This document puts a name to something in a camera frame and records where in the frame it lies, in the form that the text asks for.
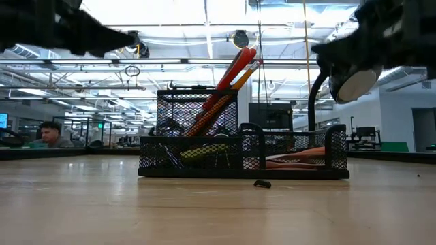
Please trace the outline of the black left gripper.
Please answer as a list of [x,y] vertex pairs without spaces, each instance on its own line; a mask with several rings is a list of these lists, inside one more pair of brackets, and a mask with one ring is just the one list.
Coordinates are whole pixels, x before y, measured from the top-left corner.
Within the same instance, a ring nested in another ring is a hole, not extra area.
[[82,0],[0,0],[0,51],[17,43],[51,45],[55,25],[72,13],[66,19],[66,44],[72,54],[104,57],[134,43],[132,36],[105,27],[86,12],[75,12],[81,4]]

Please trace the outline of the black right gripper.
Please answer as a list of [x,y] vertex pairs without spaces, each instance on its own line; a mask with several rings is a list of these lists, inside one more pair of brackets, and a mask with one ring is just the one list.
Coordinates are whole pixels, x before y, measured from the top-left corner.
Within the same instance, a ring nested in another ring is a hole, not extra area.
[[366,0],[355,12],[358,30],[311,51],[333,74],[358,69],[425,67],[436,78],[436,0]]

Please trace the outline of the orange pencil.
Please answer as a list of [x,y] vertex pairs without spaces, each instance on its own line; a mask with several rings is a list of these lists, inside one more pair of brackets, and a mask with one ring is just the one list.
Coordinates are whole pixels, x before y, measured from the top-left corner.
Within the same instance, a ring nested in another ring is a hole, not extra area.
[[239,91],[262,63],[262,59],[255,60],[233,85],[229,85],[229,87],[219,93],[212,94],[202,106],[202,112],[196,117],[196,122],[185,135],[187,137],[204,135],[234,97],[232,92]]

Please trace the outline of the red handled scissors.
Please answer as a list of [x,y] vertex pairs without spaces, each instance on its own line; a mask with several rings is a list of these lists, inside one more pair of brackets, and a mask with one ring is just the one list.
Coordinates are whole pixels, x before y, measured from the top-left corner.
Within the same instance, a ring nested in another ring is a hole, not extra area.
[[255,48],[242,48],[235,56],[230,66],[227,68],[222,79],[216,86],[216,93],[213,93],[202,105],[202,111],[195,117],[193,126],[188,130],[186,136],[200,136],[206,133],[206,130],[212,125],[213,121],[222,112],[225,106],[233,98],[232,93],[228,91],[235,91],[230,84],[233,79],[250,64],[251,60],[256,56],[257,51]]

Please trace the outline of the black mesh desk organizer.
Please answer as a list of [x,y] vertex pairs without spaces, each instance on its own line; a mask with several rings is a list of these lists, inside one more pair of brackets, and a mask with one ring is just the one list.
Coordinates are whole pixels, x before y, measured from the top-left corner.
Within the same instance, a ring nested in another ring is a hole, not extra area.
[[[337,180],[349,178],[345,125],[309,132],[267,131],[238,121],[238,93],[201,136],[187,137],[203,103],[216,91],[159,91],[153,136],[140,139],[138,175],[158,178],[252,178]],[[226,151],[184,161],[180,153],[207,144],[226,144]],[[324,156],[302,160],[267,156],[324,147]],[[266,169],[266,162],[309,163],[317,169]]]

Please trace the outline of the grey metal pipe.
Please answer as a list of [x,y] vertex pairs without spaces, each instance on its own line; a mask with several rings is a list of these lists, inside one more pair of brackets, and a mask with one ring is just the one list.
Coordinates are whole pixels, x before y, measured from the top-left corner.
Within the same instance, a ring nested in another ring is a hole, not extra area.
[[73,91],[81,91],[81,90],[147,90],[146,87],[143,86],[62,86],[62,87],[48,87],[48,86],[0,86],[0,90],[19,90],[19,89],[33,89],[33,90],[73,90]]

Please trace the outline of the black lab workstation equipment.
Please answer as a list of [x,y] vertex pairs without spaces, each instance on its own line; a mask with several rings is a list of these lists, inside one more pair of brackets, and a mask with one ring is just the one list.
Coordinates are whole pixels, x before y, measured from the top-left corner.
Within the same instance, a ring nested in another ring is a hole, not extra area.
[[346,138],[348,151],[380,151],[382,141],[376,127],[354,127],[354,117],[350,117],[351,133]]

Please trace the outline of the black framed glass partition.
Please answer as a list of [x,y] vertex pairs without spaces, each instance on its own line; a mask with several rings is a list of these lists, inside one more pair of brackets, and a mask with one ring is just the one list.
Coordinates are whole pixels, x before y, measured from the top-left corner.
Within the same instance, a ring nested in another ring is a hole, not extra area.
[[71,140],[75,147],[87,147],[99,140],[103,146],[110,145],[112,139],[112,123],[90,116],[54,116],[53,122],[60,124],[61,135]]

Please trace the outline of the black monitor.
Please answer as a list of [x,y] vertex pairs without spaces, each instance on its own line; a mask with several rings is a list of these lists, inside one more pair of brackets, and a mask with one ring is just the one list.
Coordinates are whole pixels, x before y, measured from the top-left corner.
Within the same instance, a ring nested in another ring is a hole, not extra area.
[[293,110],[284,103],[249,103],[249,122],[263,129],[293,131]]

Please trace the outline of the green panel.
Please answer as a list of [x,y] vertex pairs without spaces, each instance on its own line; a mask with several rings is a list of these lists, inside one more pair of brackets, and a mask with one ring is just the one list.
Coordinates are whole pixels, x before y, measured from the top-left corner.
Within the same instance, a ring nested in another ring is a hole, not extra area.
[[407,142],[382,142],[382,152],[409,152]]

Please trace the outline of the person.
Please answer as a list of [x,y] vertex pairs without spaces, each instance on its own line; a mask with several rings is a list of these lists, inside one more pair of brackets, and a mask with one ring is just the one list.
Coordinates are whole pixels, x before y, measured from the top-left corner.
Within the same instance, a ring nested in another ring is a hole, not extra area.
[[61,126],[57,122],[45,121],[40,126],[41,138],[34,144],[45,144],[48,148],[73,148],[71,140],[61,136]]

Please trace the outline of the dark grey doorway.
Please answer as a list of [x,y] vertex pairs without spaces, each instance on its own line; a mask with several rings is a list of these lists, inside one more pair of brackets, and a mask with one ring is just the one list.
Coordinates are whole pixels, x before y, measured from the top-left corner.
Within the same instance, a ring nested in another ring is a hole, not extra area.
[[416,152],[436,151],[436,115],[433,108],[414,108],[414,144]]

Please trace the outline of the long light fixture rail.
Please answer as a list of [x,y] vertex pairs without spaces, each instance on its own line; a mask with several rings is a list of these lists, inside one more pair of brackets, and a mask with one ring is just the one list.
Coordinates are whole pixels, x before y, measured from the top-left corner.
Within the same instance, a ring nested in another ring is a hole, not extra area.
[[232,59],[0,59],[0,65],[230,64]]

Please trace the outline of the black aluminium table frame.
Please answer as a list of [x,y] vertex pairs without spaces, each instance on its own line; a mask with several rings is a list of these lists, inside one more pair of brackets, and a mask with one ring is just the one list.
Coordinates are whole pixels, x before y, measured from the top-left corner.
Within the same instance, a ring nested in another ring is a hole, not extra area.
[[[38,159],[53,157],[75,157],[81,155],[120,155],[139,156],[138,149],[0,149],[0,161]],[[371,159],[380,161],[396,161],[404,163],[422,163],[436,165],[436,153],[407,153],[407,152],[375,152],[375,151],[349,151],[349,158]]]

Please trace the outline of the black robot station frame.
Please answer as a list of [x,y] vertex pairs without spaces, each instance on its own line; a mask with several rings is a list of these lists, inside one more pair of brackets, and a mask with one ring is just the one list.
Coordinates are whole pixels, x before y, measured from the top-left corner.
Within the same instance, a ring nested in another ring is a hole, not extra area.
[[216,86],[209,86],[203,84],[194,85],[177,85],[175,82],[170,81],[166,84],[166,91],[227,91],[230,90],[228,86],[225,89],[217,89]]

